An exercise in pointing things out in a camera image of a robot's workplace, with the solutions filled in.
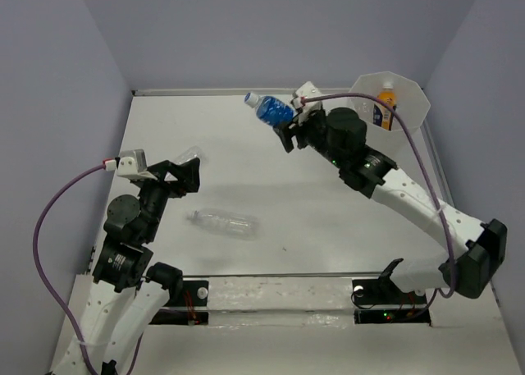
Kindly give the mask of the blue label water bottle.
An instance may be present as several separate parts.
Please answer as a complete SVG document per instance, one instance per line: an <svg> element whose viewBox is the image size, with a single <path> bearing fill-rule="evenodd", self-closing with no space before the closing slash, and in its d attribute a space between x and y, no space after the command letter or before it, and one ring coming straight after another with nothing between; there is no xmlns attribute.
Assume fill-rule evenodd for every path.
<svg viewBox="0 0 525 375"><path fill-rule="evenodd" d="M294 110L273 96L248 92L244 97L244 103L255 111L260 121L272 127L289 122L294 117Z"/></svg>

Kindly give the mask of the orange juice bottle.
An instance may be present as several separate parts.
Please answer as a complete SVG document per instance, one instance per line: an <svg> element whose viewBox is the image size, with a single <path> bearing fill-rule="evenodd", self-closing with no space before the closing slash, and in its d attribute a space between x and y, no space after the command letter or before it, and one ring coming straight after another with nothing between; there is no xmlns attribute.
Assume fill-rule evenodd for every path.
<svg viewBox="0 0 525 375"><path fill-rule="evenodd" d="M397 96L391 81L383 83L377 99L381 102L374 103L372 124L384 130L391 130L394 120L394 115L391 112L397 109Z"/></svg>

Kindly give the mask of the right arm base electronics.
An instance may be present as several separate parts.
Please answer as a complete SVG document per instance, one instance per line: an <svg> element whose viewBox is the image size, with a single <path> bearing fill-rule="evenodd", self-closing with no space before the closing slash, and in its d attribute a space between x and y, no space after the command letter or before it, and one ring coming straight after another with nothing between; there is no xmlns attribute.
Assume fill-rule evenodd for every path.
<svg viewBox="0 0 525 375"><path fill-rule="evenodd" d="M358 325L431 325L427 297L404 293L389 282L382 285L378 279L352 280L350 299L354 305L354 322Z"/></svg>

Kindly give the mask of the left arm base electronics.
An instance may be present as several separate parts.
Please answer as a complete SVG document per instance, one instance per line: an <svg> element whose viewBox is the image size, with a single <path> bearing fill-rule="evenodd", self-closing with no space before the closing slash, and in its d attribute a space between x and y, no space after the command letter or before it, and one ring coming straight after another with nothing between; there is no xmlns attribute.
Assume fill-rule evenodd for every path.
<svg viewBox="0 0 525 375"><path fill-rule="evenodd" d="M209 281L184 280L182 290L153 316L150 325L205 326L208 325Z"/></svg>

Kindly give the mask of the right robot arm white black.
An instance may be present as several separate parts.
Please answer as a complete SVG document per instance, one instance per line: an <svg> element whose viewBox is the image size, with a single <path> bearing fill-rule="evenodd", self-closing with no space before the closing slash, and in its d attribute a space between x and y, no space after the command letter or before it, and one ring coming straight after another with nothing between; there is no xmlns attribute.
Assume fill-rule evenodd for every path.
<svg viewBox="0 0 525 375"><path fill-rule="evenodd" d="M417 290L451 288L478 298L504 261L508 229L482 222L431 196L385 154L366 144L367 125L347 107L311 113L275 126L286 152L307 146L331 162L352 190L406 218L444 250L427 259L397 258L379 277L377 292L395 303Z"/></svg>

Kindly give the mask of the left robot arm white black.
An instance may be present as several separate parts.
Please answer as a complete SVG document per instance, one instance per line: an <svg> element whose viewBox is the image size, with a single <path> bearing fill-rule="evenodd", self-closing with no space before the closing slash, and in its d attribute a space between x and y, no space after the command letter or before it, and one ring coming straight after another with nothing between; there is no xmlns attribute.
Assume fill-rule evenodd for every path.
<svg viewBox="0 0 525 375"><path fill-rule="evenodd" d="M164 305L181 296L183 273L165 263L151 264L153 242L169 199L196 193L200 160L153 165L141 149L103 162L139 188L107 206L105 238L92 272L89 295L66 353L53 374L122 374L135 361L144 329Z"/></svg>

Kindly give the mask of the white octagonal bin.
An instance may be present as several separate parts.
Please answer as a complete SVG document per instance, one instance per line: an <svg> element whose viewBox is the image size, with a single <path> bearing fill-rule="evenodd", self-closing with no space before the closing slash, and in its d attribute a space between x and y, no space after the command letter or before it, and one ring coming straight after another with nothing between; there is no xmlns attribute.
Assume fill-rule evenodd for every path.
<svg viewBox="0 0 525 375"><path fill-rule="evenodd" d="M390 71L361 75L350 91L373 97L390 91L395 97L395 110L411 135L420 128L431 106L417 82ZM370 147L395 159L397 153L409 145L402 126L396 119L391 120L390 128L378 125L384 112L383 107L365 98L350 98L347 105L367 123L366 143Z"/></svg>

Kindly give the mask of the clear capless bottle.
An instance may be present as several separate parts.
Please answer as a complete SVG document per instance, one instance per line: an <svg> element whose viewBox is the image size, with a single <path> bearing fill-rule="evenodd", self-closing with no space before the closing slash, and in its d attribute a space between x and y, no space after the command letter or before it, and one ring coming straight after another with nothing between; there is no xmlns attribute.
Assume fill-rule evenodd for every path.
<svg viewBox="0 0 525 375"><path fill-rule="evenodd" d="M205 162L206 157L203 150L199 146L192 146L182 152L180 155L173 158L171 161L177 165L186 163L194 158L198 158L200 162Z"/></svg>

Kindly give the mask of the clear bottle white cap upper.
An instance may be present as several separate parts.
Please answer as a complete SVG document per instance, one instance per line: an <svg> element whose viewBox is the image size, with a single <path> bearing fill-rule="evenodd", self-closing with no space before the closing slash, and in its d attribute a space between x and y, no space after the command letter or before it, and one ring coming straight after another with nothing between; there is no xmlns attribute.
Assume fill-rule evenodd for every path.
<svg viewBox="0 0 525 375"><path fill-rule="evenodd" d="M259 221L256 217L216 208L201 208L186 215L193 226L211 234L240 240L258 237Z"/></svg>

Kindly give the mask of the white front cover board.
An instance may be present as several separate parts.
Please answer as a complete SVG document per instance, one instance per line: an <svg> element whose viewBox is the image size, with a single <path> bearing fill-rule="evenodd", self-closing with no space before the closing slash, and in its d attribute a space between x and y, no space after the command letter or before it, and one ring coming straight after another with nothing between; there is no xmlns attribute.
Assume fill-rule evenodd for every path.
<svg viewBox="0 0 525 375"><path fill-rule="evenodd" d="M209 281L208 325L146 326L131 374L517 374L491 290L430 307L431 325L354 322L350 274L189 275ZM81 319L92 279L70 302ZM74 332L63 329L55 367Z"/></svg>

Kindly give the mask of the aluminium back rail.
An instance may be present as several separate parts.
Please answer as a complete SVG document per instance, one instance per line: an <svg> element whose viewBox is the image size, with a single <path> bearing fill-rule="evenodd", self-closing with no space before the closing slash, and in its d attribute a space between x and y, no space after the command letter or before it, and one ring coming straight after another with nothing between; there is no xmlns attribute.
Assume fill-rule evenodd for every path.
<svg viewBox="0 0 525 375"><path fill-rule="evenodd" d="M295 88L215 88L215 89L135 89L134 97L177 97L177 96L227 96L257 94L292 94Z"/></svg>

